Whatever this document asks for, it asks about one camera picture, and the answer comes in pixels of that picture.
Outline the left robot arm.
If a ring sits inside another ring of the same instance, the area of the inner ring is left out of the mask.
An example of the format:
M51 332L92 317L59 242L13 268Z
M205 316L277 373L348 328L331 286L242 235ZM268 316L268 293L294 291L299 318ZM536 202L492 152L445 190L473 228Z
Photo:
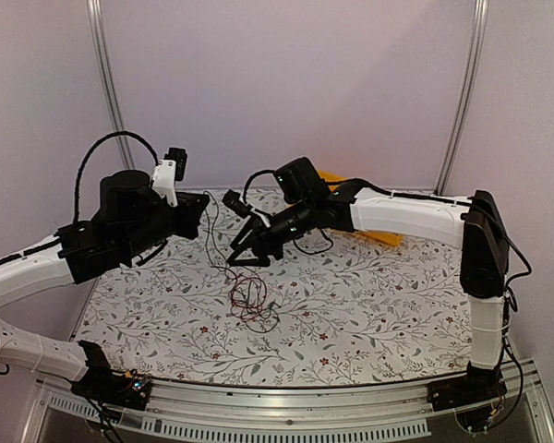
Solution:
M144 253L173 236L195 239L209 204L204 194L178 192L175 175L122 171L102 179L100 207L30 248L0 259L0 308L53 288L82 284L122 266L141 266ZM119 391L99 346L56 341L0 319L0 364L28 368L84 387L100 401Z

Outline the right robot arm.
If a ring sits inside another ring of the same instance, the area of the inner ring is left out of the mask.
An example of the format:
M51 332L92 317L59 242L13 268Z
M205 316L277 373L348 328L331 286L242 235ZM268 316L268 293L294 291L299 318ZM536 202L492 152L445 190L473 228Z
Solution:
M246 223L230 244L231 266L267 267L283 257L283 247L314 229L348 233L387 232L441 242L462 252L460 284L470 303L475 368L459 383L459 394L478 402L493 390L490 370L500 365L507 331L511 253L519 250L507 235L496 202L487 191L471 197L440 198L386 190L361 178L329 182L307 157L270 174L283 192L285 210L270 215L229 190L223 204Z

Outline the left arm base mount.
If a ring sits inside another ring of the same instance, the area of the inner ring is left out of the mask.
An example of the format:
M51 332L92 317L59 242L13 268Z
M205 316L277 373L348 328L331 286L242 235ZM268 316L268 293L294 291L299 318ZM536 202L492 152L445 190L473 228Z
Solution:
M136 369L114 371L102 348L93 342L80 341L87 371L71 381L71 392L85 399L137 411L145 411L151 395L151 376Z

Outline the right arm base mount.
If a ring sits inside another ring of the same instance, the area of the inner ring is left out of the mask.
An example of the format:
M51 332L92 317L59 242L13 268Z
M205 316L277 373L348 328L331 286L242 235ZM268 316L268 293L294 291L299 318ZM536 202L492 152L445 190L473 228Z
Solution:
M455 415L458 425L466 432L480 433L493 424L506 393L498 367L486 370L469 364L462 376L429 383L427 402L434 412L464 408Z

